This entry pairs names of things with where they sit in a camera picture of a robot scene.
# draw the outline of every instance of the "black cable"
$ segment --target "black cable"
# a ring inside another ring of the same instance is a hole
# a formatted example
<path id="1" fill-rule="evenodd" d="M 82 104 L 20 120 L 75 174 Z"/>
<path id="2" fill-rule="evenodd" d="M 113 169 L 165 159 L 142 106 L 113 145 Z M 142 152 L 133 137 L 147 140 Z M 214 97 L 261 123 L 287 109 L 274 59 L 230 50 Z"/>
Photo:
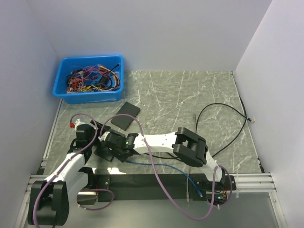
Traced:
<path id="1" fill-rule="evenodd" d="M 212 104 L 207 105 L 206 107 L 204 107 L 204 108 L 201 110 L 201 112 L 200 112 L 200 114 L 199 114 L 199 116 L 198 116 L 198 119 L 196 120 L 195 128 L 196 128 L 196 130 L 197 130 L 197 129 L 198 129 L 199 120 L 200 120 L 200 116 L 201 116 L 201 114 L 203 113 L 203 111 L 204 111 L 206 108 L 208 108 L 209 106 L 211 106 L 211 105 L 219 105 L 219 104 L 220 104 L 220 105 L 227 106 L 227 107 L 233 109 L 234 111 L 236 111 L 238 114 L 240 114 L 242 117 L 245 118 L 244 123 L 243 123 L 241 129 L 239 130 L 238 134 L 236 135 L 236 137 L 235 137 L 230 143 L 228 143 L 226 146 L 224 146 L 222 149 L 220 149 L 218 152 L 216 152 L 216 153 L 212 156 L 213 158 L 214 158 L 216 155 L 218 155 L 220 152 L 222 152 L 224 149 L 226 149 L 227 147 L 229 147 L 229 146 L 230 146 L 230 145 L 239 137 L 239 135 L 241 134 L 242 130 L 243 130 L 244 127 L 245 127 L 246 120 L 249 120 L 249 121 L 251 121 L 251 122 L 254 122 L 254 120 L 252 120 L 252 119 L 250 119 L 250 118 L 247 117 L 246 109 L 245 109 L 244 103 L 243 103 L 243 101 L 242 101 L 242 98 L 241 98 L 241 97 L 239 97 L 239 98 L 240 98 L 242 107 L 243 107 L 243 109 L 244 109 L 244 114 L 242 114 L 242 113 L 239 112 L 237 109 L 235 109 L 234 107 L 232 107 L 232 106 L 230 106 L 230 105 L 228 105 L 228 104 L 224 104 L 224 103 L 212 103 Z"/>
<path id="2" fill-rule="evenodd" d="M 111 70 L 110 72 L 112 72 L 116 67 L 119 67 L 120 66 L 120 63 L 117 63 Z"/>
<path id="3" fill-rule="evenodd" d="M 74 143 L 75 143 L 76 139 L 73 139 L 71 144 L 70 144 L 70 149 L 72 149 L 74 147 Z"/>
<path id="4" fill-rule="evenodd" d="M 175 159 L 175 160 L 178 160 L 179 162 L 181 162 L 181 159 L 179 159 L 178 157 L 174 157 L 172 154 L 170 153 L 167 153 L 168 155 L 170 155 L 171 157 L 168 158 L 168 157 L 160 157 L 160 156 L 156 156 L 156 155 L 152 155 L 152 157 L 154 158 L 161 158 L 161 159 Z"/>

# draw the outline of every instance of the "blue cable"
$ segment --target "blue cable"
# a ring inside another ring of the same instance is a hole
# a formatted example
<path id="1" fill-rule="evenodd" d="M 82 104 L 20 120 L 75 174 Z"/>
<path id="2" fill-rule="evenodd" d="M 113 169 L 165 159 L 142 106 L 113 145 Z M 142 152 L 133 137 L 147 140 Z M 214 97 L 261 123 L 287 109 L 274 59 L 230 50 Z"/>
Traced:
<path id="1" fill-rule="evenodd" d="M 137 164 L 137 165 L 152 165 L 150 163 L 139 163 L 139 162 L 134 162 L 134 161 L 126 161 L 128 163 L 132 163 L 132 164 Z M 202 193 L 201 191 L 199 190 L 199 188 L 196 186 L 196 184 L 194 183 L 194 181 L 185 173 L 183 172 L 182 170 L 172 166 L 172 165 L 168 165 L 168 164 L 162 164 L 162 163 L 157 163 L 157 164 L 154 164 L 154 165 L 162 165 L 162 166 L 167 166 L 167 167 L 170 167 L 170 168 L 173 168 L 179 172 L 181 172 L 182 174 L 184 174 L 188 179 L 189 181 L 193 184 L 193 186 L 195 187 L 195 190 L 196 192 L 202 197 Z"/>

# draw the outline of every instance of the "white wall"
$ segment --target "white wall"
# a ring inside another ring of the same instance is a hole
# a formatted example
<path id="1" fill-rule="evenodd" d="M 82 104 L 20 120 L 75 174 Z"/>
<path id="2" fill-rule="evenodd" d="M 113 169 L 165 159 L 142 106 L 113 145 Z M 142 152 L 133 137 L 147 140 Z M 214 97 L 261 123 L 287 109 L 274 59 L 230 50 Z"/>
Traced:
<path id="1" fill-rule="evenodd" d="M 0 0 L 0 227 L 14 226 L 58 100 L 58 57 L 24 0 Z"/>
<path id="2" fill-rule="evenodd" d="M 257 152 L 291 228 L 304 211 L 304 1 L 273 0 L 237 69 Z"/>
<path id="3" fill-rule="evenodd" d="M 271 0 L 28 0 L 59 57 L 131 70 L 235 70 Z"/>

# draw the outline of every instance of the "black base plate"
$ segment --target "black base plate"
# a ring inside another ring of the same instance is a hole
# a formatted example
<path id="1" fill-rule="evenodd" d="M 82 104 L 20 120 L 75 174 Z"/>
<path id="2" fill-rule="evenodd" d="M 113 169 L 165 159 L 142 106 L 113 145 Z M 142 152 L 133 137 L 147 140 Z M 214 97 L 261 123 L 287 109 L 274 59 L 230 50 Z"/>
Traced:
<path id="1" fill-rule="evenodd" d="M 125 174 L 125 175 L 95 175 L 99 188 L 107 188 L 114 192 L 115 200 L 165 200 L 167 196 L 159 186 L 154 174 Z M 186 177 L 183 174 L 159 174 L 167 191 L 173 199 L 186 198 Z M 192 180 L 199 181 L 205 179 L 204 174 L 190 174 Z M 234 177 L 233 190 L 236 190 Z M 225 176 L 225 185 L 230 190 L 228 176 Z M 189 195 L 193 200 L 207 200 L 205 191 L 201 191 L 201 198 L 193 185 L 189 182 Z M 107 192 L 98 193 L 98 202 L 108 202 L 111 195 Z"/>

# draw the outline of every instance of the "black cover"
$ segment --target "black cover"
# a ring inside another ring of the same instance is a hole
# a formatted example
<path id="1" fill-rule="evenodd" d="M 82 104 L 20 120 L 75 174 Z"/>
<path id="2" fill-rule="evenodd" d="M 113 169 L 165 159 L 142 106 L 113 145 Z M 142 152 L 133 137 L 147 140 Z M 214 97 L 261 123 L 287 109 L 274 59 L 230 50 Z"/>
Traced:
<path id="1" fill-rule="evenodd" d="M 136 117 L 138 113 L 140 112 L 140 108 L 136 107 L 133 104 L 130 104 L 129 102 L 125 102 L 124 105 L 119 109 L 119 111 L 116 113 L 117 114 L 129 114 L 133 117 Z M 127 116 L 118 116 L 115 117 L 111 120 L 111 123 L 114 124 L 115 126 L 123 129 L 126 131 L 130 124 L 132 123 L 133 119 Z"/>
<path id="2" fill-rule="evenodd" d="M 208 181 L 203 173 L 194 173 L 189 175 L 197 184 L 198 188 L 212 191 L 212 182 Z M 185 199 L 186 177 L 183 174 L 159 174 L 161 181 L 173 199 Z M 236 182 L 233 176 L 232 189 L 236 190 Z M 115 200 L 167 200 L 168 197 L 163 193 L 154 174 L 95 174 L 95 179 L 100 188 L 107 188 L 114 192 Z M 222 190 L 223 186 L 230 190 L 228 176 L 223 175 L 220 182 L 216 182 L 215 190 Z M 207 200 L 209 193 L 201 190 L 201 198 L 192 184 L 189 184 L 190 199 Z M 111 195 L 108 192 L 98 193 L 98 202 L 109 202 Z"/>
<path id="3" fill-rule="evenodd" d="M 28 206 L 28 223 L 34 224 L 33 211 L 38 194 L 47 182 L 37 180 L 33 183 Z M 52 182 L 44 191 L 37 208 L 37 221 L 40 225 L 63 226 L 69 214 L 67 184 L 64 181 Z"/>

